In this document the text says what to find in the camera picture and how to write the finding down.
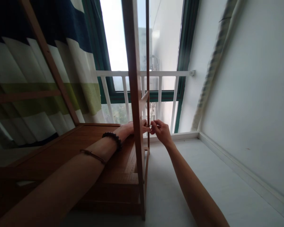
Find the green window frame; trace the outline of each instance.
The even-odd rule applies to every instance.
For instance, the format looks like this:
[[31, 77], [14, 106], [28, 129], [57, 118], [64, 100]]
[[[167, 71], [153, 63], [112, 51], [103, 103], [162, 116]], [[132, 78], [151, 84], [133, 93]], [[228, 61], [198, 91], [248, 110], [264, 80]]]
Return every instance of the green window frame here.
[[[96, 70], [111, 71], [108, 48], [105, 37], [103, 16], [100, 0], [82, 0], [87, 29], [90, 36], [91, 46], [94, 54]], [[178, 54], [177, 71], [188, 71], [192, 39], [196, 25], [199, 0], [183, 0], [182, 24], [180, 32], [180, 44]], [[186, 77], [179, 77], [177, 90], [178, 110], [176, 113], [175, 133], [179, 130], [181, 109], [185, 91]], [[107, 104], [101, 78], [98, 77], [100, 86], [101, 104]], [[125, 103], [124, 92], [116, 91], [112, 77], [106, 77], [110, 102]], [[150, 91], [150, 102], [158, 102], [159, 91]], [[172, 102], [174, 100], [174, 90], [162, 90], [161, 102]]]

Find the green curtain stripe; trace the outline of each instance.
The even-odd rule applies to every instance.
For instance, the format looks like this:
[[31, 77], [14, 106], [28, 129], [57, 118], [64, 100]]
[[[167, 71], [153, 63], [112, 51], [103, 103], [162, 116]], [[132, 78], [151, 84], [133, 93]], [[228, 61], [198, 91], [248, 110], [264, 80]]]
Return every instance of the green curtain stripe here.
[[[80, 109], [82, 114], [95, 115], [101, 109], [99, 84], [64, 83], [64, 85], [75, 110]], [[55, 83], [0, 84], [0, 94], [55, 89], [57, 89]], [[53, 115], [59, 111], [68, 114], [61, 96], [30, 99], [0, 104], [0, 119], [28, 117], [41, 112]]]

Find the balcony railing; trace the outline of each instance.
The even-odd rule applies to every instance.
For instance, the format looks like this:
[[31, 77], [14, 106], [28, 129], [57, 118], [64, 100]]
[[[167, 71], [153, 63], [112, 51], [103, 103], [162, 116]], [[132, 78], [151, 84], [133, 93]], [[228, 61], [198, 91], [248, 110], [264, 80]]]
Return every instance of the balcony railing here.
[[[111, 109], [109, 92], [108, 92], [105, 77], [122, 77], [127, 120], [130, 121], [128, 94], [127, 94], [126, 79], [125, 79], [128, 76], [128, 71], [96, 71], [96, 72], [97, 72], [97, 76], [101, 77], [101, 80], [102, 80], [105, 99], [106, 99], [106, 102], [107, 102], [111, 123], [114, 123], [114, 118], [113, 118], [113, 113], [112, 113], [112, 109]], [[144, 78], [146, 77], [146, 71], [141, 71], [140, 73], [141, 73], [141, 87], [142, 87], [142, 96], [143, 96], [145, 94]], [[161, 112], [162, 77], [163, 76], [175, 76], [176, 77], [175, 88], [174, 88], [175, 92], [174, 92], [174, 99], [173, 99], [173, 108], [172, 108], [172, 117], [171, 117], [171, 124], [170, 124], [170, 131], [171, 132], [173, 131], [173, 125], [174, 125], [179, 77], [187, 77], [187, 76], [193, 76], [193, 75], [194, 75], [194, 70], [193, 71], [150, 71], [149, 72], [150, 77], [159, 77], [158, 113]], [[146, 118], [145, 106], [142, 108], [142, 113], [143, 113], [143, 119]]]

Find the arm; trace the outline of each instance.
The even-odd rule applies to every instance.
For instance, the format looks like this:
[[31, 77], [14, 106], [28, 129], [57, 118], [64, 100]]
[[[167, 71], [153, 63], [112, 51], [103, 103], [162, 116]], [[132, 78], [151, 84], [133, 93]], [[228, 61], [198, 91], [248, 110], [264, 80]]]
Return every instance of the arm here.
[[151, 134], [156, 133], [168, 151], [181, 190], [197, 225], [229, 226], [219, 207], [177, 150], [168, 125], [160, 120], [152, 121], [151, 124]]
[[[150, 128], [143, 127], [143, 132]], [[133, 133], [130, 122], [114, 133], [123, 142]], [[93, 153], [108, 161], [117, 149], [116, 142], [104, 137], [92, 145]], [[63, 217], [96, 182], [104, 164], [83, 153], [76, 155], [0, 219], [0, 226], [58, 226]]]

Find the wooden post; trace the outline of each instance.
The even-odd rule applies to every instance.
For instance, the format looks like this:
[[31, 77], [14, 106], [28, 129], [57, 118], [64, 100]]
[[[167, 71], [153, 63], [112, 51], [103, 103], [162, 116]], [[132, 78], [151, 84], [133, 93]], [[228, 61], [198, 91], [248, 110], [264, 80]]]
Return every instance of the wooden post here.
[[53, 76], [53, 78], [54, 78], [54, 80], [57, 84], [57, 87], [61, 92], [62, 98], [65, 102], [65, 105], [66, 105], [68, 111], [69, 111], [69, 114], [70, 114], [74, 124], [78, 125], [79, 119], [78, 119], [77, 114], [76, 114], [76, 112], [73, 108], [73, 105], [72, 105], [72, 103], [69, 99], [69, 96], [67, 94], [64, 83], [63, 83], [63, 81], [60, 77], [59, 71], [58, 71], [57, 66], [54, 62], [53, 56], [50, 53], [50, 50], [48, 48], [47, 42], [45, 40], [45, 37], [44, 37], [43, 32], [41, 30], [41, 27], [38, 23], [38, 20], [37, 20], [37, 17], [35, 15], [35, 12], [32, 8], [32, 5], [31, 5], [29, 0], [19, 0], [19, 2], [23, 7], [24, 12], [26, 13], [27, 20], [29, 21], [29, 23], [30, 23], [30, 25], [33, 29], [36, 40], [37, 40], [39, 47], [40, 47], [40, 49], [43, 53], [43, 56], [46, 60], [46, 63], [48, 65], [49, 69], [50, 69], [50, 72], [51, 72], [51, 74], [52, 74], [52, 76]]
[[[146, 0], [146, 79], [147, 79], [147, 91], [150, 94], [149, 90], [149, 0]], [[147, 126], [150, 125], [150, 116], [149, 116], [149, 101], [150, 95], [148, 96], [147, 102]], [[147, 146], [148, 146], [148, 153], [149, 153], [149, 136], [150, 133], [147, 133]]]
[[137, 170], [139, 179], [141, 215], [145, 220], [145, 182], [144, 182], [144, 147], [141, 127], [141, 74], [139, 59], [138, 17], [137, 1], [122, 0], [125, 43], [128, 63], [128, 77], [133, 112], [133, 129], [135, 136], [135, 148], [137, 158]]

